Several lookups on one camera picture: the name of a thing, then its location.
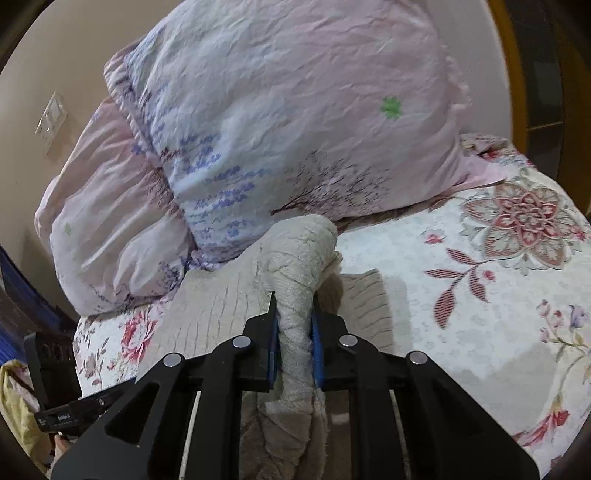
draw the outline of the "black device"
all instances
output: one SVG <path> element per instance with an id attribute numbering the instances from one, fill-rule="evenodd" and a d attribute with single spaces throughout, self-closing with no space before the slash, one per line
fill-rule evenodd
<path id="1" fill-rule="evenodd" d="M 401 439 L 413 479 L 540 478 L 530 456 L 425 353 L 381 353 L 349 334 L 341 317 L 323 313 L 317 299 L 311 335 L 317 385 L 349 392 L 353 479 L 406 478 Z M 88 428 L 52 478 L 178 478 L 200 391 L 185 478 L 237 479 L 242 392 L 269 391 L 278 362 L 273 295 L 268 313 L 249 319 L 242 335 L 212 353 L 166 355 Z"/>
<path id="2" fill-rule="evenodd" d="M 42 432 L 79 437 L 129 387 L 134 380 L 85 398 L 76 375 L 72 339 L 61 333 L 36 332 L 24 339 L 25 354 L 39 412 L 35 420 Z"/>

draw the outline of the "wall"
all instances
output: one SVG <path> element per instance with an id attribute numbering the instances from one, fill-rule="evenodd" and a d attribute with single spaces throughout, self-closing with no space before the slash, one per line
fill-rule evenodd
<path id="1" fill-rule="evenodd" d="M 498 29 L 487 0 L 417 0 L 470 86 L 472 120 L 466 130 L 512 138 L 509 77 Z"/>
<path id="2" fill-rule="evenodd" d="M 39 201 L 60 172 L 107 91 L 102 65 L 145 34 L 177 0 L 56 0 L 33 23 L 0 73 L 0 244 L 49 302 L 73 310 L 33 225 Z M 49 154 L 34 131 L 54 90 L 69 116 Z"/>

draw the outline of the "red leaf pattern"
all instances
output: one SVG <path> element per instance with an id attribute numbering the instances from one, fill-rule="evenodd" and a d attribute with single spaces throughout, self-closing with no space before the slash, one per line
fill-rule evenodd
<path id="1" fill-rule="evenodd" d="M 453 270 L 446 270 L 445 268 L 427 270 L 425 273 L 434 278 L 458 278 L 464 276 L 461 272 L 454 272 Z"/>
<path id="2" fill-rule="evenodd" d="M 474 295 L 477 299 L 488 303 L 486 299 L 486 290 L 484 286 L 478 282 L 478 277 L 476 276 L 476 270 L 472 270 L 470 272 L 470 277 L 468 278 L 468 286 L 470 287 L 470 293 Z"/>
<path id="3" fill-rule="evenodd" d="M 448 248 L 447 254 L 458 263 L 461 263 L 464 265 L 471 265 L 471 266 L 478 265 L 478 262 L 474 261 L 473 259 L 468 257 L 465 253 L 460 252 L 459 250 L 454 250 L 453 248 Z"/>
<path id="4" fill-rule="evenodd" d="M 455 306 L 456 297 L 453 294 L 452 289 L 443 292 L 435 302 L 433 313 L 435 315 L 435 321 L 441 328 L 445 328 L 447 326 L 447 321 Z"/>
<path id="5" fill-rule="evenodd" d="M 477 262 L 471 259 L 468 255 L 464 252 L 460 252 L 459 250 L 454 250 L 453 248 L 446 249 L 447 254 L 456 262 L 461 263 L 463 265 L 469 265 L 469 268 L 465 272 L 456 272 L 455 270 L 448 270 L 447 268 L 436 268 L 435 270 L 427 270 L 425 273 L 433 278 L 443 278 L 443 279 L 453 279 L 452 284 L 450 287 L 441 294 L 441 296 L 435 302 L 433 307 L 433 314 L 435 317 L 435 321 L 441 328 L 445 328 L 447 326 L 447 321 L 451 316 L 453 309 L 456 306 L 456 298 L 454 295 L 453 290 L 457 287 L 457 285 L 463 280 L 463 278 L 469 274 L 468 278 L 468 288 L 470 289 L 470 293 L 474 295 L 480 301 L 484 301 L 488 303 L 488 299 L 486 298 L 486 288 L 480 282 L 476 270 L 478 266 L 483 265 L 486 263 L 484 262 Z M 489 272 L 488 280 L 493 281 L 494 275 L 492 272 Z"/>

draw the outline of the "pink pillow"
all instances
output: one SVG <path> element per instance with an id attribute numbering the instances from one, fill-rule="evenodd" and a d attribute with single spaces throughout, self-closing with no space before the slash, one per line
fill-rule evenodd
<path id="1" fill-rule="evenodd" d="M 109 98 L 45 192 L 35 228 L 81 315 L 178 286 L 195 248 L 173 193 Z"/>
<path id="2" fill-rule="evenodd" d="M 183 2 L 105 79 L 204 263 L 301 212 L 370 215 L 506 176 L 465 156 L 467 86 L 407 0 Z"/>

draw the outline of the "blue gripper pad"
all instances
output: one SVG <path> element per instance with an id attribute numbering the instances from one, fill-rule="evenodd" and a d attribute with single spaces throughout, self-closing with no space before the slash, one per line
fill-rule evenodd
<path id="1" fill-rule="evenodd" d="M 271 333 L 271 343 L 269 344 L 269 370 L 267 371 L 267 379 L 269 381 L 269 388 L 273 389 L 275 379 L 277 378 L 277 368 L 281 362 L 279 352 L 279 312 L 275 311 L 273 318 L 273 331 Z"/>
<path id="2" fill-rule="evenodd" d="M 320 341 L 320 333 L 318 331 L 318 318 L 316 312 L 312 311 L 312 342 L 313 342 L 313 365 L 314 365 L 314 382 L 317 388 L 322 388 L 324 385 L 324 349 Z"/>

